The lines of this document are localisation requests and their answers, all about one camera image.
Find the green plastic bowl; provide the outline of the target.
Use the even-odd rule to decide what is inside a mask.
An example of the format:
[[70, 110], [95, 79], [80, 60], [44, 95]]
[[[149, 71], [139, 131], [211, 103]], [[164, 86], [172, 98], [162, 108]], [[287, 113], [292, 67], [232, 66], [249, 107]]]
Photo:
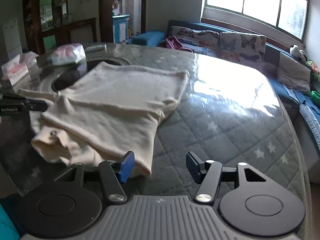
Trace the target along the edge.
[[311, 91], [311, 100], [316, 106], [320, 106], [320, 94], [316, 91]]

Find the large butterfly pillow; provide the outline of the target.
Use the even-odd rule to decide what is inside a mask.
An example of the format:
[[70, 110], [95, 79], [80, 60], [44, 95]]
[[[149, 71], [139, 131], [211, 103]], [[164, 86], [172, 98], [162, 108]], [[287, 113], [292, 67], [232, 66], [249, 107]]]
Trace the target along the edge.
[[221, 32], [221, 58], [262, 71], [265, 66], [266, 37], [263, 35]]

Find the pink tissue box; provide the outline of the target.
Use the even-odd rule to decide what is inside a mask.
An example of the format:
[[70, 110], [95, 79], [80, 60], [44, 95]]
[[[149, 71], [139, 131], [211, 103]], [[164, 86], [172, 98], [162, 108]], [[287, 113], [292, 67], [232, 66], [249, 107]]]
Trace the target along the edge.
[[1, 65], [1, 85], [4, 87], [14, 86], [25, 76], [29, 75], [29, 69], [37, 64], [38, 54], [29, 51], [15, 56], [7, 63]]

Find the black induction cooktop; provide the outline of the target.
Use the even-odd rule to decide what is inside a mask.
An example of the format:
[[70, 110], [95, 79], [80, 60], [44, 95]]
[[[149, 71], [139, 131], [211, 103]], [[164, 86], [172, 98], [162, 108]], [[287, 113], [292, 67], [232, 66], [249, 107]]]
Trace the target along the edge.
[[66, 89], [67, 87], [73, 85], [76, 81], [81, 79], [87, 73], [89, 73], [93, 68], [95, 68], [100, 62], [106, 62], [113, 66], [127, 66], [131, 65], [131, 62], [125, 58], [97, 58], [87, 60], [83, 63], [79, 63], [70, 67], [63, 69], [59, 74], [56, 74], [51, 82], [51, 89], [54, 92]]

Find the grey cushion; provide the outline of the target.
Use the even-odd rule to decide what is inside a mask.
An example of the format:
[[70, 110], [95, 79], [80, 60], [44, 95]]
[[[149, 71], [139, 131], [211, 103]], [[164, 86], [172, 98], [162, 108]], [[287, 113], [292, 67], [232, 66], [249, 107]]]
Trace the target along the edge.
[[280, 53], [277, 70], [277, 80], [280, 83], [309, 95], [311, 93], [310, 77], [311, 71], [308, 67], [286, 54]]

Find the blue sofa cover cloth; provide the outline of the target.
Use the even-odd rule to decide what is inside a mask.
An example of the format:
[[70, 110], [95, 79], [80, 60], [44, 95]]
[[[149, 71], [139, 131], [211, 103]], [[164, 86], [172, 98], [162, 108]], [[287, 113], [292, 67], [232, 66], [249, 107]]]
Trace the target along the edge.
[[283, 85], [289, 97], [299, 105], [299, 112], [305, 123], [308, 125], [313, 136], [313, 141], [319, 152], [319, 107], [315, 105], [312, 98], [303, 92]]

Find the pink white tissue pack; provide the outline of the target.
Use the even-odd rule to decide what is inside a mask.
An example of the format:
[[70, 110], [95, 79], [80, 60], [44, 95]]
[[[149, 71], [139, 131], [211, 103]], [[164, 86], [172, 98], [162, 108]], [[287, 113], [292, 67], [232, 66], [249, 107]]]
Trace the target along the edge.
[[58, 47], [50, 56], [54, 66], [65, 64], [76, 64], [86, 59], [85, 50], [82, 44], [65, 44]]

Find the cream white garment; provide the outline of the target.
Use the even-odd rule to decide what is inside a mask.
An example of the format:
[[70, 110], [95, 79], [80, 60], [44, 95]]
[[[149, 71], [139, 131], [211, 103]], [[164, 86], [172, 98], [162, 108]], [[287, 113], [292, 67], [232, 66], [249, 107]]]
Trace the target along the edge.
[[135, 154], [133, 176], [152, 172], [157, 128], [177, 107], [189, 73], [99, 63], [59, 92], [20, 89], [48, 109], [30, 114], [31, 145], [48, 163], [98, 166]]

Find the dark wooden display cabinet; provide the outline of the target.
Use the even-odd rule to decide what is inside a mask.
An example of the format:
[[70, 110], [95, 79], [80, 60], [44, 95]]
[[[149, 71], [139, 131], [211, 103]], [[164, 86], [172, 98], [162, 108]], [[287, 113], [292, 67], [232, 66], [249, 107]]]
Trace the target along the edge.
[[27, 50], [40, 55], [64, 44], [97, 42], [97, 18], [87, 16], [91, 0], [22, 0]]

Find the magenta cloth on sofa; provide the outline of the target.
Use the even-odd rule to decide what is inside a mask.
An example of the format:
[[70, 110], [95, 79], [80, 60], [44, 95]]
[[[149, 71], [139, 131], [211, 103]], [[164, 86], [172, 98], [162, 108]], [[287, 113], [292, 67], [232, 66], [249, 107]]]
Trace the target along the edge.
[[181, 42], [176, 38], [176, 36], [169, 36], [164, 40], [165, 48], [180, 50], [180, 51], [188, 51], [193, 53], [194, 51], [190, 48], [185, 48]]

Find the blue white cabinet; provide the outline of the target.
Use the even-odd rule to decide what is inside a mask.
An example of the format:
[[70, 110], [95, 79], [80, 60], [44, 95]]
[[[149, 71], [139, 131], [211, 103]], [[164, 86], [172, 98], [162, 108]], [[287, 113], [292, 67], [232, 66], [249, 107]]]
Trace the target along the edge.
[[129, 38], [128, 26], [129, 26], [130, 15], [118, 15], [112, 17], [113, 22], [113, 42], [123, 43]]

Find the pink green plush toy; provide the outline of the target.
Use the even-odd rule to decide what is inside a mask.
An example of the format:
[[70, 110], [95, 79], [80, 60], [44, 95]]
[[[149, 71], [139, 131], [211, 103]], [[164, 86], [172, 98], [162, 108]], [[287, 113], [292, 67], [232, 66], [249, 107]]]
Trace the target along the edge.
[[319, 68], [318, 68], [317, 64], [315, 64], [311, 60], [307, 60], [306, 65], [310, 68], [312, 74], [319, 75]]

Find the panda plush toy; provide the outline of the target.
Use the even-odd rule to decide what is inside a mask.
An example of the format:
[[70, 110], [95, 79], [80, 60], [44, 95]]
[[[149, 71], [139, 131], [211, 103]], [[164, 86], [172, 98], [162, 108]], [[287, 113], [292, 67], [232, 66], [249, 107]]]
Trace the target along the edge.
[[299, 49], [299, 47], [296, 44], [290, 47], [290, 54], [293, 58], [295, 58], [299, 62], [307, 61], [304, 51]]

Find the grey remote control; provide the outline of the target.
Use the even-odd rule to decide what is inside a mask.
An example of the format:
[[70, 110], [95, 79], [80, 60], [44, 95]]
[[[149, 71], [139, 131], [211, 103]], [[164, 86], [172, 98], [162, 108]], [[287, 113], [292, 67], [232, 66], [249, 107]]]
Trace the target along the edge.
[[95, 51], [105, 51], [107, 49], [107, 44], [99, 43], [99, 44], [92, 44], [85, 48], [86, 53], [92, 53]]

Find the window with green frame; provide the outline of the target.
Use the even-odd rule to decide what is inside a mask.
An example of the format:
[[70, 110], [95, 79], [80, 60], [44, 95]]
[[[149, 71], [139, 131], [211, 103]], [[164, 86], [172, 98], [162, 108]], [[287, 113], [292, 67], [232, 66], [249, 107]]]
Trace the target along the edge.
[[302, 41], [309, 0], [205, 0], [205, 5], [266, 23]]

